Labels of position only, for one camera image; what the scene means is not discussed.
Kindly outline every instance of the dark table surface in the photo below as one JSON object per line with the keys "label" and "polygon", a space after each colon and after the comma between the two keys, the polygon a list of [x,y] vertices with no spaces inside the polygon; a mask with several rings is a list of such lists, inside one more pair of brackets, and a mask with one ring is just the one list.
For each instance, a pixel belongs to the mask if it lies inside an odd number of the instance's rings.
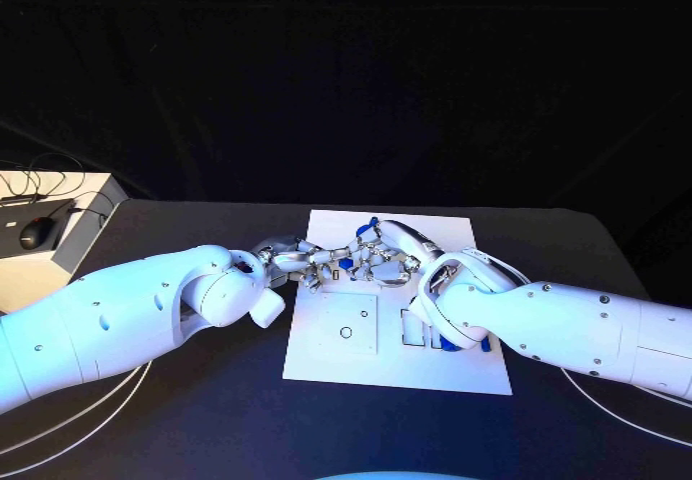
{"label": "dark table surface", "polygon": [[[477,247],[532,280],[646,298],[602,225],[592,216],[561,209],[130,200],[118,206],[73,278],[196,245],[249,249],[268,236],[304,235],[313,208],[468,217]],[[506,346],[513,396],[282,380],[295,285],[278,292],[287,309],[269,329],[245,317],[197,333],[154,361],[111,423],[27,477],[305,479],[373,470],[477,478],[689,476],[692,449],[620,423],[588,402],[559,369]],[[692,438],[689,409],[627,385],[574,376],[620,415]],[[0,447],[73,414],[119,378],[56,392],[0,416]],[[118,403],[112,399],[47,439],[0,457],[0,470],[60,450]]]}

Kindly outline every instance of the white paper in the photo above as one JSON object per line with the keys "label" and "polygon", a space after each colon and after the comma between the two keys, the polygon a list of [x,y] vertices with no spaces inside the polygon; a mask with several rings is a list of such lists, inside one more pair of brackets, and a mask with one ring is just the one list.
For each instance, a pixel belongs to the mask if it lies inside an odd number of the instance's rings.
{"label": "white paper", "polygon": [[[445,251],[476,247],[467,218],[331,210],[311,211],[307,241],[327,249],[341,248],[373,216],[409,225]],[[437,348],[437,338],[431,345],[435,331],[431,335],[427,326],[422,328],[425,345],[403,344],[402,310],[415,294],[415,281],[401,288],[382,289],[372,282],[352,282],[343,271],[339,280],[327,281],[314,295],[300,286],[284,379],[512,395],[500,343],[493,335],[487,353],[480,347],[460,352],[442,351]],[[360,307],[367,304],[363,302],[372,304],[372,296],[376,296],[376,319],[372,314],[357,318],[357,309],[366,309]],[[336,309],[343,312],[334,316]],[[418,331],[411,323],[405,326],[408,332]]]}

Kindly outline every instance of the computer mouse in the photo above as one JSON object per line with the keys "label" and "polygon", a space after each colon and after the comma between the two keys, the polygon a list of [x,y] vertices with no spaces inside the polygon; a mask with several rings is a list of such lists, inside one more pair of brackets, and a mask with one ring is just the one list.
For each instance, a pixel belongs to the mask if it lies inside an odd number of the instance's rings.
{"label": "computer mouse", "polygon": [[50,235],[50,230],[55,225],[55,220],[50,217],[34,218],[19,234],[19,243],[24,250],[39,248]]}

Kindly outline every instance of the paper sheet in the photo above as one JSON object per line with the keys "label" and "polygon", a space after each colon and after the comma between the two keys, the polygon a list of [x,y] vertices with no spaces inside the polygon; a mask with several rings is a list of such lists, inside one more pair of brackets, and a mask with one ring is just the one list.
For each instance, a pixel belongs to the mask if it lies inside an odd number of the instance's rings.
{"label": "paper sheet", "polygon": [[[330,210],[311,211],[307,241],[341,248],[373,216],[409,225],[445,251],[476,246],[467,218]],[[284,379],[512,395],[497,338],[490,335],[491,352],[442,351],[435,332],[405,311],[415,290],[415,281],[380,289],[343,271],[318,293],[300,286]]]}

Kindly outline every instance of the table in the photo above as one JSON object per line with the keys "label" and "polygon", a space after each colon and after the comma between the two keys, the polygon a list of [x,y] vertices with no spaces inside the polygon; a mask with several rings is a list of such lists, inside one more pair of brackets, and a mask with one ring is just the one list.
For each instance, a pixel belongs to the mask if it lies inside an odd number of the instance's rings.
{"label": "table", "polygon": [[[311,208],[468,217],[478,248],[532,280],[646,298],[600,222],[561,209],[128,200],[75,276],[199,244],[249,249],[271,235],[304,235]],[[30,478],[304,479],[373,470],[477,478],[687,475],[692,449],[620,423],[587,401],[555,367],[506,347],[510,397],[282,380],[295,285],[278,292],[287,309],[269,329],[245,317],[225,329],[197,333],[154,360],[140,392],[111,424]],[[654,416],[669,433],[689,433],[689,426],[674,431],[680,423],[689,424],[680,422],[689,418],[683,407],[627,385],[574,376],[618,414],[638,415],[640,420]],[[118,381],[119,377],[66,389],[0,416],[0,445],[76,412]],[[1,459],[3,471],[75,441],[115,405],[108,403],[83,422],[31,445],[11,457],[11,464]]]}
{"label": "table", "polygon": [[[19,170],[7,170],[0,171],[0,175],[7,180],[11,189],[17,193],[21,192],[27,182],[24,173]],[[108,200],[101,195],[86,194],[86,192],[101,192],[114,203],[127,198],[125,192],[109,173],[86,173],[83,182],[81,172],[65,172],[63,180],[60,173],[37,171],[31,174],[36,183],[37,175],[40,175],[39,193],[47,193],[57,187],[55,189],[57,195],[40,200],[43,202],[66,200],[81,195],[75,200],[75,206],[108,214],[112,209]],[[66,195],[59,194],[75,188],[76,190]],[[29,182],[26,193],[33,194],[34,190],[34,183]],[[0,197],[10,196],[11,192],[7,185],[0,181]],[[69,216],[60,241],[53,251],[0,258],[0,311],[13,312],[68,284],[98,232],[98,218],[93,214],[88,212],[73,213]]]}

